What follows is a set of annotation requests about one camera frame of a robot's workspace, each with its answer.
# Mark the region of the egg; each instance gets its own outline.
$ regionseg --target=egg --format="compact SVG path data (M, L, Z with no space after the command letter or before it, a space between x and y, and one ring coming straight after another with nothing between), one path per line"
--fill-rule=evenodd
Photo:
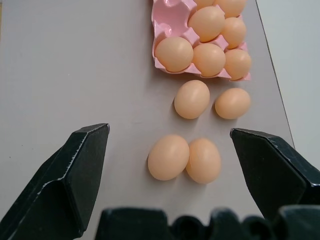
M208 107L210 102L209 88L199 80L188 81L183 84L174 99L176 112L185 119L198 118Z
M149 171L155 179L161 181L174 179L185 169L189 155L189 146L183 137L164 136L149 153Z
M186 165L189 176L199 184L213 182L221 171L221 157L216 145L206 138L199 138L189 145L190 158Z
M194 51L182 37L167 37L155 48L154 56L169 72L181 72L192 62Z
M232 49L225 53L225 70L231 76L231 80L239 80L248 75L252 60L250 55L240 49Z
M213 77L224 68L226 55L217 45L204 43L193 49L192 62L203 77Z
M238 17L246 6L247 0L215 0L214 4L224 11L225 18Z
M188 26L199 36L200 42L205 43L216 38L225 25L225 15L216 6L204 7L192 15Z
M221 32L227 41L228 49L234 49L245 40L247 28L240 18L230 17L225 20L224 28Z
M223 92L215 101L216 113L224 119L237 119L250 108L249 93L241 88L230 88Z
M209 7L214 4L215 0L194 0L196 3L196 9L203 9L204 7Z

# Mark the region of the egg carton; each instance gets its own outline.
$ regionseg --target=egg carton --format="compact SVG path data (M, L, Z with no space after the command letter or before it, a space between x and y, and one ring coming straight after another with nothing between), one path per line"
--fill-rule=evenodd
M197 11L197 4L193 0L153 0L151 21L154 30L154 41L152 45L152 57L154 60L154 66L169 74L181 74L181 73L191 73L195 74L201 78L225 78L231 79L230 75L225 69L222 69L220 73L215 76L205 77L201 75L201 72L196 68L196 66L191 63L190 66L179 72L170 72L159 62L155 57L155 48L157 45L168 37L181 37L186 39L191 43L192 47L202 44L200 42L199 36L195 31L188 27L188 20ZM219 46L224 52L227 52L228 43L225 38L220 34L214 40L209 42L210 44L215 44ZM248 51L247 44L243 42L237 49ZM251 75L248 73L247 76L237 80L250 80Z

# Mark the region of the pink egg carton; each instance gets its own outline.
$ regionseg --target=pink egg carton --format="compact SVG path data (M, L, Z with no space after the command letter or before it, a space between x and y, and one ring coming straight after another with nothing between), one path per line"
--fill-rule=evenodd
M153 0L151 21L154 29L154 41L152 45L152 57L154 60L154 66L169 74L181 74L181 73L191 73L195 74L201 78L226 78L231 79L230 75L225 69L220 73L211 77L204 77L201 72L196 68L196 66L191 63L191 65L180 72L169 72L166 68L159 62L155 57L155 48L157 45L168 37L182 37L191 43L192 47L202 44L200 42L199 36L195 31L188 27L188 20L197 11L197 4L193 0ZM209 42L210 44L215 44L222 48L224 52L227 52L228 43L222 35L219 35L214 40ZM247 44L243 42L237 49L248 51ZM243 77L237 81L250 80L250 73L246 77Z

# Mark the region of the egg tray cup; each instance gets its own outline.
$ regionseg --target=egg tray cup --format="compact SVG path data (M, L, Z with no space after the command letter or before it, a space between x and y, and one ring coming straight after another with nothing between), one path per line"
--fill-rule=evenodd
M201 75L201 72L196 68L196 66L191 63L183 71L170 72L159 62L155 57L155 49L157 45L164 39L169 37L181 37L186 39L192 48L203 44L200 42L199 36L195 33L192 27L188 27L188 21L190 17L197 11L197 4L193 0L153 0L151 21L154 30L154 40L152 45L152 57L154 60L154 66L168 74L182 74L191 73L195 74L201 78L211 79L211 78L225 78L231 79L230 75L225 69L222 69L220 73L214 76L205 77ZM210 42L210 44L215 44L220 47L225 53L231 49L227 49L228 43L225 38L220 34L215 39ZM234 49L240 49L248 51L247 44L245 42L241 43L238 47ZM236 81L251 80L250 73L247 76L240 78Z

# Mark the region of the white wall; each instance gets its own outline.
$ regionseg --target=white wall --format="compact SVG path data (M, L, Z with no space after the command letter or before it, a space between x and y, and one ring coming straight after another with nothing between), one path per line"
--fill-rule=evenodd
M295 147L320 169L320 1L257 2Z

